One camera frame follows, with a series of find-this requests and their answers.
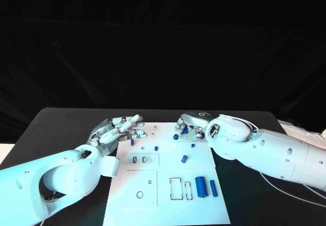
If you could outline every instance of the black curtain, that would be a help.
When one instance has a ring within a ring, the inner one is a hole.
[[[0,142],[45,107],[262,110],[326,128],[325,13],[192,0],[0,9]]]

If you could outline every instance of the table surface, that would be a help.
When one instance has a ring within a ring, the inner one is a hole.
[[[96,125],[107,118],[140,114],[145,122],[176,122],[187,110],[122,110],[45,108],[32,121],[2,165],[0,170],[71,150],[86,143]],[[269,112],[207,111],[214,117],[231,115],[253,122],[260,128],[285,133]],[[221,182],[231,225],[325,225],[326,209],[277,191],[260,173],[240,161],[214,160]],[[300,184],[267,177],[286,192],[326,205]],[[112,178],[101,177],[93,193],[45,221],[45,226],[101,226],[106,214]]]

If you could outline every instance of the white robotic arm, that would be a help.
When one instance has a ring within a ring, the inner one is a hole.
[[[237,159],[272,177],[326,191],[325,149],[285,134],[259,129],[243,119],[227,115],[212,119],[201,111],[182,115],[175,129],[184,133],[185,128],[191,131],[182,138],[197,140],[205,132],[210,147],[223,158]]]
[[[107,155],[119,141],[148,136],[136,129],[145,125],[140,121],[139,115],[104,120],[75,150],[0,170],[0,225],[38,224],[93,192],[101,175],[117,175],[120,159]],[[42,182],[61,197],[44,198]]]

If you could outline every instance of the white board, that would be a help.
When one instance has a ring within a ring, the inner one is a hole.
[[[135,140],[135,146],[130,141],[119,144],[117,157],[122,161],[117,177],[112,181],[104,226],[230,224],[215,162],[205,139],[200,142],[174,140],[175,123],[148,122],[143,129],[149,136]],[[188,156],[187,163],[182,163],[184,155]],[[207,198],[198,197],[195,177],[201,176],[207,180]],[[171,178],[181,178],[181,187],[178,185],[176,189],[182,188],[182,200],[172,200]],[[215,181],[218,197],[212,196],[211,180]],[[191,182],[192,200],[187,199],[189,188],[185,182]]]

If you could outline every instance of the blue battery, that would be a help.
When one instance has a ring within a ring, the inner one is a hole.
[[[211,188],[212,188],[212,196],[218,197],[218,192],[217,192],[217,187],[215,187],[214,180],[211,180],[210,183],[211,183]]]
[[[185,163],[185,162],[187,162],[187,159],[188,159],[188,156],[187,156],[187,155],[184,155],[184,157],[182,157],[182,163]]]
[[[204,177],[197,177],[197,187],[198,187],[198,196],[200,198],[208,197],[208,189],[207,189],[207,182]]]

